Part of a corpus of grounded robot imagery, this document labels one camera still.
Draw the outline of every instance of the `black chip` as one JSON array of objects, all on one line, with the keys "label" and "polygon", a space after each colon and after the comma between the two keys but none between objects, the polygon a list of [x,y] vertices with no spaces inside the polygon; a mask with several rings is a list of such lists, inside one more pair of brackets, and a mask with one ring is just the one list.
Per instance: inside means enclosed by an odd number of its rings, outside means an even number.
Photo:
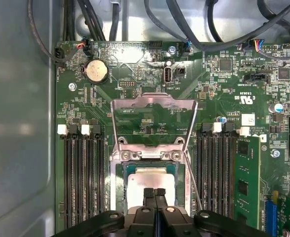
[{"label": "black chip", "polygon": [[69,125],[69,133],[70,134],[78,134],[78,126],[75,124]]},{"label": "black chip", "polygon": [[284,120],[284,115],[274,114],[272,115],[272,119],[274,122],[282,122]]},{"label": "black chip", "polygon": [[232,71],[232,61],[230,59],[220,59],[219,70],[222,72]]},{"label": "black chip", "polygon": [[241,213],[237,213],[237,221],[242,224],[247,224],[247,217]]},{"label": "black chip", "polygon": [[249,144],[248,142],[239,141],[238,142],[238,153],[248,156],[249,153]]},{"label": "black chip", "polygon": [[276,126],[270,126],[270,133],[276,133]]},{"label": "black chip", "polygon": [[93,125],[93,134],[101,134],[101,125]]},{"label": "black chip", "polygon": [[232,122],[224,123],[223,131],[224,132],[232,132],[235,130],[235,125]]},{"label": "black chip", "polygon": [[176,68],[175,69],[175,74],[176,75],[184,75],[185,74],[185,68],[181,67],[181,68]]},{"label": "black chip", "polygon": [[73,123],[79,123],[79,119],[78,119],[78,118],[73,118],[73,119],[72,119],[72,122],[73,122]]},{"label": "black chip", "polygon": [[290,79],[290,69],[289,68],[279,68],[279,80],[289,80]]},{"label": "black chip", "polygon": [[238,180],[238,191],[241,194],[248,196],[248,183],[243,180]]},{"label": "black chip", "polygon": [[281,127],[275,126],[275,133],[280,133],[280,132],[281,132]]}]

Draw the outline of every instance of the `colored wires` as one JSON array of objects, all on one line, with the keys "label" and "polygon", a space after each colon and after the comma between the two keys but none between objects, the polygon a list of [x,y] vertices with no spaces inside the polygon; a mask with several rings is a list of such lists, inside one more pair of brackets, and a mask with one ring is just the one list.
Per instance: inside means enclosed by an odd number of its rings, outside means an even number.
[{"label": "colored wires", "polygon": [[254,48],[256,52],[259,52],[262,48],[264,39],[254,39]]}]

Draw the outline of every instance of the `cable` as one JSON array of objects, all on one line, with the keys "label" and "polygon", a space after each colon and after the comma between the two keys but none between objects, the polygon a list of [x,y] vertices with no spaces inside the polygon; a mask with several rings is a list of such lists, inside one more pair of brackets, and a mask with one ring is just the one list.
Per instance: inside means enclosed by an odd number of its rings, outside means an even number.
[{"label": "cable", "polygon": [[100,24],[99,19],[94,11],[93,6],[91,5],[89,0],[83,0],[83,2],[85,3],[87,12],[88,12],[89,16],[91,17],[92,22],[94,24],[94,27],[96,30],[96,35],[99,37],[100,41],[106,41],[105,36],[103,34],[103,31],[102,31],[101,24]]},{"label": "cable", "polygon": [[112,26],[110,30],[110,41],[116,40],[117,30],[119,27],[119,21],[120,21],[120,5],[114,3],[113,10],[112,10]]},{"label": "cable", "polygon": [[68,1],[68,32],[69,32],[69,40],[75,41],[75,20],[74,20],[74,0]]},{"label": "cable", "polygon": [[64,0],[63,1],[63,19],[62,19],[62,40],[67,41],[68,40],[68,1],[69,0]]},{"label": "cable", "polygon": [[[276,16],[276,14],[268,8],[265,0],[257,0],[257,6],[262,16],[264,16],[267,20],[272,20]],[[281,19],[276,24],[286,29],[290,35],[290,22],[285,19]]]},{"label": "cable", "polygon": [[202,51],[221,51],[225,50],[228,47],[235,46],[237,44],[240,44],[242,42],[245,42],[249,39],[252,39],[261,33],[265,32],[269,28],[271,28],[274,24],[276,24],[280,19],[282,19],[285,15],[287,15],[290,12],[290,5],[287,6],[284,10],[282,10],[279,14],[276,15],[272,20],[267,22],[266,24],[262,25],[258,29],[242,36],[237,39],[234,39],[229,42],[225,43],[218,43],[216,45],[203,45],[199,42],[199,40],[195,37],[194,33],[192,32],[190,26],[186,22],[183,13],[181,9],[179,8],[179,5],[177,4],[176,0],[166,0],[169,10],[176,21],[179,28],[182,30],[182,32],[186,35],[189,41],[192,42],[192,44],[199,50]]},{"label": "cable", "polygon": [[35,25],[35,21],[34,21],[34,15],[33,15],[33,0],[28,0],[27,2],[27,16],[28,16],[28,19],[30,21],[30,26],[31,26],[31,29],[32,29],[32,33],[36,39],[36,42],[37,44],[40,46],[41,48],[41,51],[46,54],[49,58],[51,58],[52,60],[54,60],[55,62],[58,62],[58,63],[65,63],[67,62],[68,60],[70,60],[75,54],[76,52],[78,51],[78,48],[74,48],[68,55],[67,57],[65,58],[57,58],[55,56],[53,56],[49,51],[48,49],[46,49],[45,45],[43,44],[39,34],[38,34],[38,31],[36,29],[36,25]]},{"label": "cable", "polygon": [[96,41],[99,41],[99,38],[97,37],[94,25],[92,23],[92,20],[91,20],[91,18],[89,16],[89,13],[88,13],[88,11],[87,11],[87,9],[85,7],[84,1],[83,0],[78,0],[78,3],[79,3],[79,6],[81,8],[82,14],[84,16],[85,22],[86,22],[86,24],[87,24],[87,26],[89,28],[89,31],[90,31],[92,39],[96,40]]},{"label": "cable", "polygon": [[273,60],[280,60],[280,61],[287,61],[290,60],[290,57],[275,57],[272,56],[271,54],[265,53],[263,51],[259,51],[259,53],[267,58],[273,59]]},{"label": "cable", "polygon": [[213,36],[214,40],[216,42],[223,42],[223,40],[221,39],[221,37],[217,33],[217,30],[216,30],[215,24],[214,24],[214,19],[213,19],[214,6],[217,2],[218,2],[218,0],[207,0],[206,1],[206,4],[207,4],[207,23],[208,23],[209,31],[210,31],[211,35]]},{"label": "cable", "polygon": [[157,19],[157,17],[155,17],[155,15],[152,13],[152,11],[150,10],[149,7],[149,0],[144,0],[144,4],[145,4],[145,9],[146,9],[146,13],[148,15],[148,17],[150,18],[150,20],[156,25],[158,26],[161,30],[169,33],[170,35],[172,35],[173,37],[177,38],[178,40],[187,43],[188,40],[180,35],[178,35],[177,33],[175,33],[174,31],[172,31],[170,28],[168,28],[167,26],[165,26],[160,20]]}]

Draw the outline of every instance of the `motherboard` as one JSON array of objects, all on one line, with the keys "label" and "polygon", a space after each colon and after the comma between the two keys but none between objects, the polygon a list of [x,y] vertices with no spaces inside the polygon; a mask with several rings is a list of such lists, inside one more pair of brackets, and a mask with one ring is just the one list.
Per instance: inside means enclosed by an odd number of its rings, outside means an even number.
[{"label": "motherboard", "polygon": [[[60,42],[56,53],[78,44]],[[290,56],[290,44],[262,50]],[[271,236],[286,228],[290,60],[251,43],[200,52],[182,42],[90,42],[57,67],[56,130],[57,232],[142,205],[146,187],[166,189],[168,205],[194,215],[194,181],[203,209]]]}]

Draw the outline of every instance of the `cable connector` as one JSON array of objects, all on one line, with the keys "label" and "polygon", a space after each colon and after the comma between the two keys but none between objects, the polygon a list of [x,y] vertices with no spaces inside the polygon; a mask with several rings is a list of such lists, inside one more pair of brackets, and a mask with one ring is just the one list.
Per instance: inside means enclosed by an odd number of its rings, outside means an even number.
[{"label": "cable connector", "polygon": [[121,0],[110,0],[111,4],[118,4],[121,11]]}]

